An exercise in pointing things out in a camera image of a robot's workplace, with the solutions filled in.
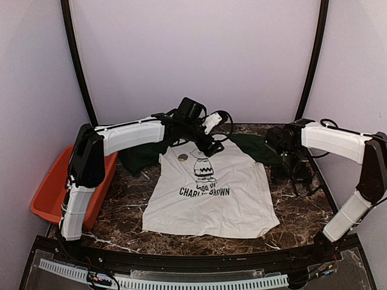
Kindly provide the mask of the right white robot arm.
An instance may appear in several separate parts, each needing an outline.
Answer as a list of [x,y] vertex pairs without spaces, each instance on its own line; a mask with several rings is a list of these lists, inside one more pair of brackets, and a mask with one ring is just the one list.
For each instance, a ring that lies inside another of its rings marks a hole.
[[332,243],[341,239],[376,206],[386,201],[386,134],[362,133],[340,128],[330,119],[300,119],[269,129],[265,145],[282,160],[280,172],[295,183],[310,183],[311,173],[302,159],[316,160],[329,181],[355,181],[354,192],[346,192],[341,208],[316,235],[308,256],[323,261]]

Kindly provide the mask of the dark brooch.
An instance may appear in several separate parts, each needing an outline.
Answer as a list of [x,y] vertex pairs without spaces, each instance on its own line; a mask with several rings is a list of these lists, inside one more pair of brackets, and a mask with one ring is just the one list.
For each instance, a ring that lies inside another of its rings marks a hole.
[[187,154],[180,154],[179,156],[178,156],[178,160],[179,161],[181,161],[181,162],[183,162],[183,161],[185,161],[185,160],[187,160],[188,159],[188,155]]

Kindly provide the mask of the white green Charlie Brown shirt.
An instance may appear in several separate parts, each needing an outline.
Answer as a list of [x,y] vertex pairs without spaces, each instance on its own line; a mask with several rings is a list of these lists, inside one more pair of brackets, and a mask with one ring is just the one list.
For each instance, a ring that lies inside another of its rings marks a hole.
[[[238,135],[208,157],[188,142],[150,143],[122,150],[119,160],[138,175],[159,165],[160,176],[142,229],[179,236],[255,239],[279,225],[265,171],[274,161],[260,138]],[[180,154],[188,159],[181,162]]]

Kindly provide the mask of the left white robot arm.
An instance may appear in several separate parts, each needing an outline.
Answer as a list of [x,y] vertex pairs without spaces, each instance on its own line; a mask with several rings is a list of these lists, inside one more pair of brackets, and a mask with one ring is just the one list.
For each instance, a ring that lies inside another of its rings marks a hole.
[[205,156],[210,157],[224,149],[211,131],[232,118],[226,111],[207,113],[201,103],[188,97],[179,107],[164,113],[128,123],[93,127],[81,126],[67,168],[65,190],[61,205],[59,229],[66,240],[62,254],[72,263],[85,259],[85,249],[78,245],[82,226],[92,194],[105,179],[105,157],[135,146],[167,141],[193,142]]

